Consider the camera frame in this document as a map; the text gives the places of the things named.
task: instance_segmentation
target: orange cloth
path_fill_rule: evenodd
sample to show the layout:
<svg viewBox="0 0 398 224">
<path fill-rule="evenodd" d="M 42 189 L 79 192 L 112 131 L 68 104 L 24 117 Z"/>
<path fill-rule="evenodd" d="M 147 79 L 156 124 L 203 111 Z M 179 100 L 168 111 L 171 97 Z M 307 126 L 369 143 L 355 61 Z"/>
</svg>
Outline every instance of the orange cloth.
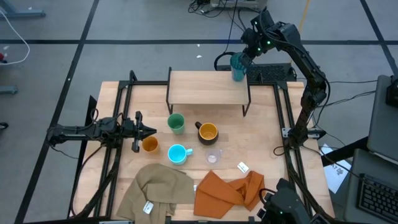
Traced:
<svg viewBox="0 0 398 224">
<path fill-rule="evenodd" d="M 264 176 L 257 172 L 226 183 L 211 170 L 197 187 L 193 214 L 222 218 L 234 205 L 244 205 L 251 211 L 260 201 L 263 188 Z"/>
</svg>

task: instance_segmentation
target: orange cup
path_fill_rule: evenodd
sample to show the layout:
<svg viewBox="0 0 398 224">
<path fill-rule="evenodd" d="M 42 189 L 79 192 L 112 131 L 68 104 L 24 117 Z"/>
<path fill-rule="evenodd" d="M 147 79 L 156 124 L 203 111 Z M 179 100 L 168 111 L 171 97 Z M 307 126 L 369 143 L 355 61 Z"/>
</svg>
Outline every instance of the orange cup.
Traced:
<svg viewBox="0 0 398 224">
<path fill-rule="evenodd" d="M 159 151 L 159 143 L 157 139 L 153 136 L 146 137 L 142 141 L 142 147 L 144 148 L 145 151 L 151 153 L 158 153 Z"/>
</svg>

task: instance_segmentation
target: tan cloth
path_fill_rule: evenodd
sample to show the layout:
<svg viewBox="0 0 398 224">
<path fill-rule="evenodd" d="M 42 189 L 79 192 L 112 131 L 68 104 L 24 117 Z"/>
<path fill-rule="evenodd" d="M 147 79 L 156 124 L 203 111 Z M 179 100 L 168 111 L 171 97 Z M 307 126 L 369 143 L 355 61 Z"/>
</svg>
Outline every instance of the tan cloth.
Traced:
<svg viewBox="0 0 398 224">
<path fill-rule="evenodd" d="M 154 204 L 149 215 L 143 211 L 147 200 Z M 189 176 L 167 166 L 150 164 L 139 170 L 116 215 L 136 224 L 164 224 L 166 212 L 174 215 L 176 204 L 194 201 L 193 180 Z"/>
<path fill-rule="evenodd" d="M 251 211 L 259 203 L 263 188 L 264 176 L 257 172 L 250 171 L 245 178 L 226 183 L 211 170 L 198 185 L 193 214 L 222 218 L 234 205 Z"/>
</svg>

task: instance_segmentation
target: green mug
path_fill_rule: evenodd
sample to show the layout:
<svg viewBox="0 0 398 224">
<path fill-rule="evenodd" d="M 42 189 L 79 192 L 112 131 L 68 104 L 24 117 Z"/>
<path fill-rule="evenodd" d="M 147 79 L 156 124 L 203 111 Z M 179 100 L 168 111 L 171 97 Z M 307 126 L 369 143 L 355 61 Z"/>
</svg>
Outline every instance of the green mug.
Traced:
<svg viewBox="0 0 398 224">
<path fill-rule="evenodd" d="M 182 134 L 184 132 L 185 126 L 185 119 L 182 114 L 175 113 L 171 114 L 167 120 L 167 124 L 169 125 L 170 129 L 174 132 L 174 134 Z"/>
</svg>

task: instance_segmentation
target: blue mug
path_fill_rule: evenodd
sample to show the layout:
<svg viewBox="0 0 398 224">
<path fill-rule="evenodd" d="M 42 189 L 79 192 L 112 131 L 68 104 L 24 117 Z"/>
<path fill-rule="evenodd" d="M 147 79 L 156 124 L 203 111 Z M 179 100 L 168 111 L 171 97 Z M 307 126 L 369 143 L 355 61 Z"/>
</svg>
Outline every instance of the blue mug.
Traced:
<svg viewBox="0 0 398 224">
<path fill-rule="evenodd" d="M 172 147 L 170 147 L 169 149 L 169 153 L 167 153 L 170 161 L 174 165 L 184 164 L 187 160 L 187 157 L 192 154 L 193 149 L 185 149 L 182 145 L 179 144 L 172 145 Z"/>
</svg>

